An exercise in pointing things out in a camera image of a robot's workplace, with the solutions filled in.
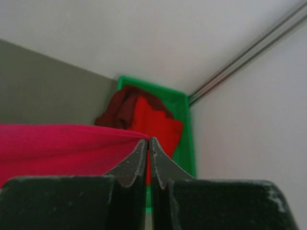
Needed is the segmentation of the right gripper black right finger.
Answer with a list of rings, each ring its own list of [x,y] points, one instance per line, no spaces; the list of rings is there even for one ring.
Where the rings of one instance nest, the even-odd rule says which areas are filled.
[[[155,230],[296,230],[281,192],[265,180],[200,180],[151,138],[152,221]]]

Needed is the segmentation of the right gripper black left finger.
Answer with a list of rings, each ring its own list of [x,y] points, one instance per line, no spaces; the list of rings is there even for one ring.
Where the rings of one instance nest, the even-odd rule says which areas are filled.
[[[3,230],[142,230],[147,140],[100,176],[23,176],[0,190]]]

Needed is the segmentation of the crimson red t-shirt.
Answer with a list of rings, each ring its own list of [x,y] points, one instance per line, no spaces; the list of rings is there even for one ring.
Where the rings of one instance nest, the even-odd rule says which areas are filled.
[[[85,125],[0,126],[0,184],[17,176],[102,175],[145,134]]]

